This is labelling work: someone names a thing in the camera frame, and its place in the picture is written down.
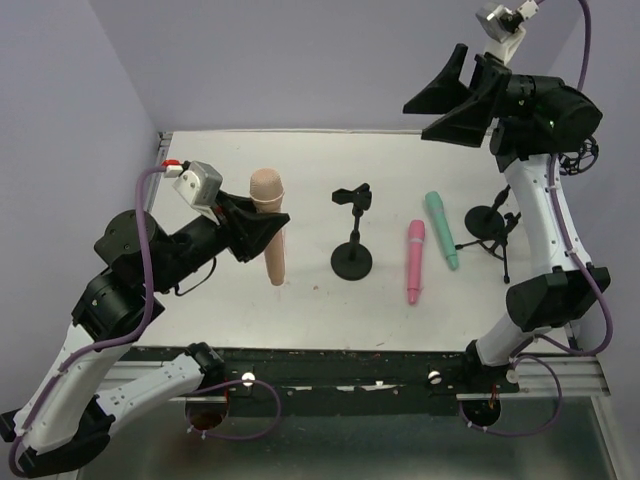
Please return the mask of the peach microphone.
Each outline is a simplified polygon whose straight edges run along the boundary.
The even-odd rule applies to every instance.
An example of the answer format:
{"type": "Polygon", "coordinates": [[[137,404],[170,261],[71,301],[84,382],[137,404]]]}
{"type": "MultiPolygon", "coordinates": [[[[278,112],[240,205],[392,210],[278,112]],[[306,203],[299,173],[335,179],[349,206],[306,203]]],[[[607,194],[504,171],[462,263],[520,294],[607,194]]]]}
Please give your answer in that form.
{"type": "Polygon", "coordinates": [[[268,233],[272,235],[264,250],[268,278],[273,286],[285,282],[286,262],[283,234],[276,230],[275,214],[281,213],[284,198],[284,186],[279,172],[273,168],[255,170],[250,178],[250,198],[259,213],[270,214],[268,233]]]}

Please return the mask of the black round-base clip stand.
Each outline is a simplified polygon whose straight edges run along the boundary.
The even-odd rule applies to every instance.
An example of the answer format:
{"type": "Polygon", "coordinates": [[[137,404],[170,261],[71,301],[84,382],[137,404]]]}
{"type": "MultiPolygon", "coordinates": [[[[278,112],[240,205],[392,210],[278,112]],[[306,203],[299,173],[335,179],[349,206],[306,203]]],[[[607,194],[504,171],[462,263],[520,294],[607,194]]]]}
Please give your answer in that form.
{"type": "Polygon", "coordinates": [[[372,203],[370,185],[363,183],[353,190],[338,189],[332,193],[331,200],[337,205],[351,204],[354,217],[349,241],[337,246],[331,255],[331,268],[343,280],[361,280],[370,273],[373,266],[370,251],[360,242],[360,221],[372,203]]]}

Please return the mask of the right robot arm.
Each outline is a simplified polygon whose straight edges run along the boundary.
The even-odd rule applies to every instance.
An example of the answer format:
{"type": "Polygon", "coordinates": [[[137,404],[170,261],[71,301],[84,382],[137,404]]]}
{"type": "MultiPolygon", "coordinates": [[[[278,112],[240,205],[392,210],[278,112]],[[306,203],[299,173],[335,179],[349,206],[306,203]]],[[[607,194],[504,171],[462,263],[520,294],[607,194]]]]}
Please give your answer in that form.
{"type": "Polygon", "coordinates": [[[562,79],[515,74],[490,53],[476,56],[471,81],[463,84],[467,51],[457,44],[403,111],[435,116],[421,133],[427,141],[478,148],[489,136],[490,152],[519,206],[532,276],[508,288],[503,317],[466,348],[463,370],[477,379],[506,370],[533,340],[602,303],[611,277],[580,241],[558,161],[592,139],[602,112],[562,79]]]}

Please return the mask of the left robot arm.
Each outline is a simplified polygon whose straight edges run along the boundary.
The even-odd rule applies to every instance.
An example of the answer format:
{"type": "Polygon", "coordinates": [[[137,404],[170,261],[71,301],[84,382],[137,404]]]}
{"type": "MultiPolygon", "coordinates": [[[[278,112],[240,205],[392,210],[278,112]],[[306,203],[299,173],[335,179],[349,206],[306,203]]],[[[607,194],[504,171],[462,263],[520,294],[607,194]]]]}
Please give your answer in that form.
{"type": "Polygon", "coordinates": [[[9,462],[22,478],[77,470],[100,455],[128,422],[167,402],[224,382],[220,356],[206,343],[184,348],[164,366],[111,390],[99,388],[111,367],[139,339],[145,303],[153,318],[166,294],[224,250],[237,261],[259,256],[289,222],[286,213],[260,213],[250,199],[219,192],[212,218],[198,216],[167,234],[144,216],[153,273],[144,284],[136,213],[114,217],[94,249],[107,267],[87,285],[72,311],[65,342],[46,378],[22,408],[1,416],[9,462]]]}

